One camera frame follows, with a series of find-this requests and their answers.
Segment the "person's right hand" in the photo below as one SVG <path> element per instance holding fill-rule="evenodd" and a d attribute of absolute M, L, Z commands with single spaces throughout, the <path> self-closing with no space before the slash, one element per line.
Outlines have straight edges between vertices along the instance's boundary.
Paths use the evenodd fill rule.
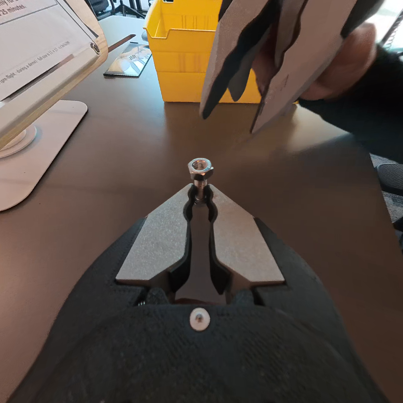
<path fill-rule="evenodd" d="M 375 25 L 362 23 L 348 35 L 330 65 L 300 98 L 315 101 L 340 96 L 365 75 L 377 53 Z"/>

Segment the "grey office chair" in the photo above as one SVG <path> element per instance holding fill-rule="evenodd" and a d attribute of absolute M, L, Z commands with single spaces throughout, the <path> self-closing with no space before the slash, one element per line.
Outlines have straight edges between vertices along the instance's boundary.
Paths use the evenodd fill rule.
<path fill-rule="evenodd" d="M 375 167 L 382 191 L 403 196 L 403 165 L 384 163 Z"/>

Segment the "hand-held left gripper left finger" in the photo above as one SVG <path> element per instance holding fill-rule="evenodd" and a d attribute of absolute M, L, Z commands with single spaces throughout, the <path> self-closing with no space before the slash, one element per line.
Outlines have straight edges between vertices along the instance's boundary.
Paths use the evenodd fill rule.
<path fill-rule="evenodd" d="M 147 215 L 116 275 L 119 284 L 175 293 L 186 283 L 193 204 L 194 185 L 188 184 Z"/>

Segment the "yellow plastic bin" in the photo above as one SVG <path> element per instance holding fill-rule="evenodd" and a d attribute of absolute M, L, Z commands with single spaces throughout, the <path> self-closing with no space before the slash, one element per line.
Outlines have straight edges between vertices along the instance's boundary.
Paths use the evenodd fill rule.
<path fill-rule="evenodd" d="M 154 1 L 145 18 L 164 102 L 200 103 L 222 1 Z"/>

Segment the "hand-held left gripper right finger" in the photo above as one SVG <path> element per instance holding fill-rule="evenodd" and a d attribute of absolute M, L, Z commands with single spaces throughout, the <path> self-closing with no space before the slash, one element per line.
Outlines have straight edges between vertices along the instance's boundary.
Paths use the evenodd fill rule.
<path fill-rule="evenodd" d="M 255 218 L 214 185 L 208 189 L 210 277 L 218 294 L 285 284 Z"/>

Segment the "printed instruction sheet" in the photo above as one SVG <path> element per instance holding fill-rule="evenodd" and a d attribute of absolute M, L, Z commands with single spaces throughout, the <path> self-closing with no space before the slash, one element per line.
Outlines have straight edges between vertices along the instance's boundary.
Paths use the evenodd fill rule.
<path fill-rule="evenodd" d="M 0 100 L 96 38 L 66 1 L 0 2 Z"/>

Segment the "black patterned card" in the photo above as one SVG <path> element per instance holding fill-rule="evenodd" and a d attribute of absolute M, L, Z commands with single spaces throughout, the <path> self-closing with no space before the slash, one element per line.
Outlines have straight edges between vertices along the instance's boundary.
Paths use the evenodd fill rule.
<path fill-rule="evenodd" d="M 124 51 L 103 73 L 103 76 L 106 78 L 138 78 L 140 77 L 151 56 L 152 52 L 148 44 L 130 41 Z"/>

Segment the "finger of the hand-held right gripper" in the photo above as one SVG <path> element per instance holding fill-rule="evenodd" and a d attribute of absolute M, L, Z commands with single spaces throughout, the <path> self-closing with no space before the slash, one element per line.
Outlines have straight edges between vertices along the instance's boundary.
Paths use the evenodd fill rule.
<path fill-rule="evenodd" d="M 243 95 L 252 68 L 265 88 L 277 73 L 277 1 L 223 1 L 204 79 L 199 113 L 207 119 L 226 90 Z"/>
<path fill-rule="evenodd" d="M 300 33 L 285 51 L 272 78 L 251 133 L 287 113 L 334 58 L 343 39 L 341 30 L 356 1 L 307 1 L 300 16 Z"/>

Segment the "silver hex nut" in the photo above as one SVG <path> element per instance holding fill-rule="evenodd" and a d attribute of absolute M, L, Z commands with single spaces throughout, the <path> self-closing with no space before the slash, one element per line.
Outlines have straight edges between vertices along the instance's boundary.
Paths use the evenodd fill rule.
<path fill-rule="evenodd" d="M 213 166 L 210 160 L 206 158 L 196 158 L 188 163 L 190 177 L 194 181 L 203 181 L 209 179 L 213 174 Z"/>

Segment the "silver bolt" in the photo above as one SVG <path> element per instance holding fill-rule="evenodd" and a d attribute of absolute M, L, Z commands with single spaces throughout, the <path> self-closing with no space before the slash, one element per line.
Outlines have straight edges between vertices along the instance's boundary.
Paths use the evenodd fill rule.
<path fill-rule="evenodd" d="M 201 203 L 205 202 L 207 186 L 208 186 L 208 180 L 207 179 L 205 179 L 205 178 L 194 179 L 195 203 L 201 204 Z"/>

